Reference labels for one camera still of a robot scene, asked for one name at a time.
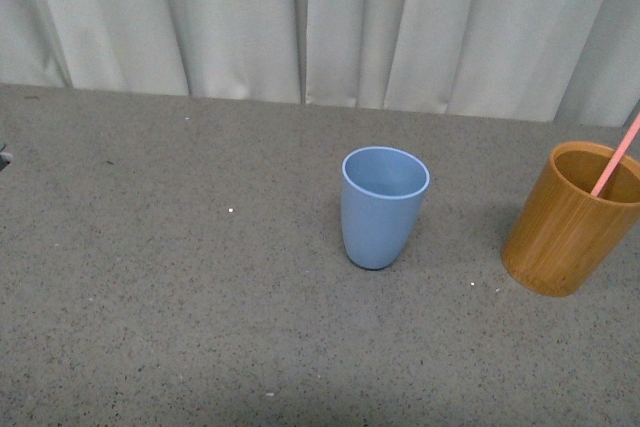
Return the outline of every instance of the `wooden cup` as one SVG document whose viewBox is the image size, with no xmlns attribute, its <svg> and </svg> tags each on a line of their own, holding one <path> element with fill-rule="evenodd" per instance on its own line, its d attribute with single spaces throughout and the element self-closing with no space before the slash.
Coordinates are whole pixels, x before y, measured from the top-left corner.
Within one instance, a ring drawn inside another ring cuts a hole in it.
<svg viewBox="0 0 640 427">
<path fill-rule="evenodd" d="M 591 142 L 553 149 L 502 250 L 520 284 L 543 295 L 572 294 L 640 217 L 640 163 L 629 156 L 600 197 L 590 194 L 612 154 Z"/>
</svg>

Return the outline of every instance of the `curtain fold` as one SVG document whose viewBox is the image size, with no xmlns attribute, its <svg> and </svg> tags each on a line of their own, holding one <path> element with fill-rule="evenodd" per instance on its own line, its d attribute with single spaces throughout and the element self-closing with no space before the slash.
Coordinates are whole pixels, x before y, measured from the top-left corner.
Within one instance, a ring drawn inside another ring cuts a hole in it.
<svg viewBox="0 0 640 427">
<path fill-rule="evenodd" d="M 0 9 L 6 83 L 614 126 L 640 99 L 640 0 L 0 0 Z"/>
</svg>

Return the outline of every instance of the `cup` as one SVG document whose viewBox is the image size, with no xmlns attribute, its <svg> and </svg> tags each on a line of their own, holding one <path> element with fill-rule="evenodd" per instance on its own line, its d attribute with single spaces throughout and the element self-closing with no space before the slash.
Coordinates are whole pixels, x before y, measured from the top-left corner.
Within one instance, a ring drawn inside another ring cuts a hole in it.
<svg viewBox="0 0 640 427">
<path fill-rule="evenodd" d="M 369 270 L 390 265 L 409 238 L 429 171 L 413 155 L 364 147 L 342 163 L 342 237 L 351 261 Z"/>
<path fill-rule="evenodd" d="M 572 294 L 640 217 L 640 163 L 629 156 L 600 197 L 590 194 L 612 154 L 591 142 L 553 149 L 502 250 L 520 284 L 543 295 Z"/>
</svg>

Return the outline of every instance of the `cup base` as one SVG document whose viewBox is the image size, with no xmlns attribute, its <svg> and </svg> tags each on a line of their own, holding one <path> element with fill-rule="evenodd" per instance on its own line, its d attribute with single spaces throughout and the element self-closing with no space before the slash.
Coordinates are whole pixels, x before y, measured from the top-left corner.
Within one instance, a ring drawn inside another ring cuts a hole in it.
<svg viewBox="0 0 640 427">
<path fill-rule="evenodd" d="M 510 258 L 507 248 L 502 249 L 501 258 L 502 265 L 504 265 L 504 268 L 513 280 L 536 294 L 546 295 L 547 297 L 566 297 L 576 292 L 580 287 L 578 285 L 574 288 L 569 288 L 568 286 L 562 288 L 541 281 L 535 277 L 528 276 L 525 271 L 518 270 L 517 266 Z"/>
</svg>

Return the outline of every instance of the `speckled floor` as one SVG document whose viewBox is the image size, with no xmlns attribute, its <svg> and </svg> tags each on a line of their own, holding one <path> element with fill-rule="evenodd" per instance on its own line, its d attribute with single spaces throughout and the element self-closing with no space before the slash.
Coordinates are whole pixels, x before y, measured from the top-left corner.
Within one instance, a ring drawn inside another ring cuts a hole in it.
<svg viewBox="0 0 640 427">
<path fill-rule="evenodd" d="M 0 424 L 640 425 L 639 226 L 566 298 L 499 255 L 555 144 L 621 135 L 1 86 Z M 370 144 L 432 174 L 381 272 L 339 224 Z"/>
</svg>

